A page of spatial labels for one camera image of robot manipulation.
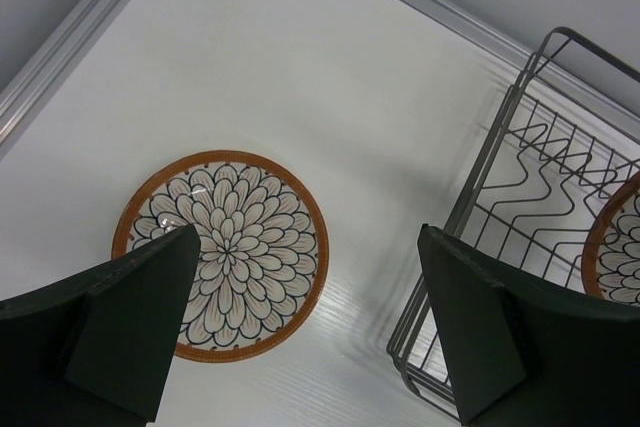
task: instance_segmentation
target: floral patterned plate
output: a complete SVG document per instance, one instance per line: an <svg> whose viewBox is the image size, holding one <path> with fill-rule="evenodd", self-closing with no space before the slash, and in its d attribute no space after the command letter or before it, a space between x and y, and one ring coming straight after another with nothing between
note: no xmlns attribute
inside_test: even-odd
<svg viewBox="0 0 640 427"><path fill-rule="evenodd" d="M587 294L640 306L640 172L609 199L582 252Z"/></svg>
<svg viewBox="0 0 640 427"><path fill-rule="evenodd" d="M241 360L302 325L322 291L329 246L320 209L297 178L246 152L185 157L135 193L112 256L186 223L198 230L201 251L176 355Z"/></svg>

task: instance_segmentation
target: plate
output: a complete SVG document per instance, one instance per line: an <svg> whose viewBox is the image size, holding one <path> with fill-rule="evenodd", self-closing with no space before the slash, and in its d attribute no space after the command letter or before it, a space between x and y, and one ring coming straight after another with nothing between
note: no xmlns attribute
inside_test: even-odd
<svg viewBox="0 0 640 427"><path fill-rule="evenodd" d="M640 172L609 199L582 252L587 294L640 306Z"/></svg>
<svg viewBox="0 0 640 427"><path fill-rule="evenodd" d="M242 360L302 325L322 292L329 245L318 205L291 172L247 152L180 159L134 194L112 256L186 223L198 230L201 251L176 355Z"/></svg>

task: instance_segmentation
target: wire rack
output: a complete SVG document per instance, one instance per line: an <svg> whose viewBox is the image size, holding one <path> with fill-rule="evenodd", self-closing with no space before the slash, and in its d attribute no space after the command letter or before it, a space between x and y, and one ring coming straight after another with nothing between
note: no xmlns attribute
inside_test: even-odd
<svg viewBox="0 0 640 427"><path fill-rule="evenodd" d="M640 83L638 72L588 39L554 29L506 89L444 230L514 267L584 292L587 235L607 200L640 170L640 144L542 75L571 45ZM457 418L422 278L387 351L414 394Z"/></svg>

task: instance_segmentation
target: dish rack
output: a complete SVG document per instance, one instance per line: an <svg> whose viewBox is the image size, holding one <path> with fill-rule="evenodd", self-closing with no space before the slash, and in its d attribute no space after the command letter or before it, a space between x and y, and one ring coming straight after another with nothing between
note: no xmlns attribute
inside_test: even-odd
<svg viewBox="0 0 640 427"><path fill-rule="evenodd" d="M640 143L633 137L640 124L619 107L612 122L594 108L597 102L587 105L572 95L569 83L557 81L558 60L569 52L581 61L588 54L609 73L640 85L639 72L582 35L565 27L551 31L506 87L444 230L510 265L584 292L586 237L607 200L640 170ZM593 92L593 99L606 97ZM422 277L387 352L411 392L457 418Z"/></svg>

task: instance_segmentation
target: metal wire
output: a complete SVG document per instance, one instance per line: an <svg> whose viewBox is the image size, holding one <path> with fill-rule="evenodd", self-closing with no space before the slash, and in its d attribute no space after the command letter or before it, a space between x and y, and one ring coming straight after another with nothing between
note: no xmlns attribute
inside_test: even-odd
<svg viewBox="0 0 640 427"><path fill-rule="evenodd" d="M544 56L558 33L566 40ZM573 34L554 30L507 90L445 231L517 268L582 292L580 265L587 235L609 197L640 170L640 144L621 140L606 128L596 136L593 126L602 124L600 119L579 106L561 112L527 88L572 42L636 81L640 74ZM387 352L413 393L456 417L422 278Z"/></svg>

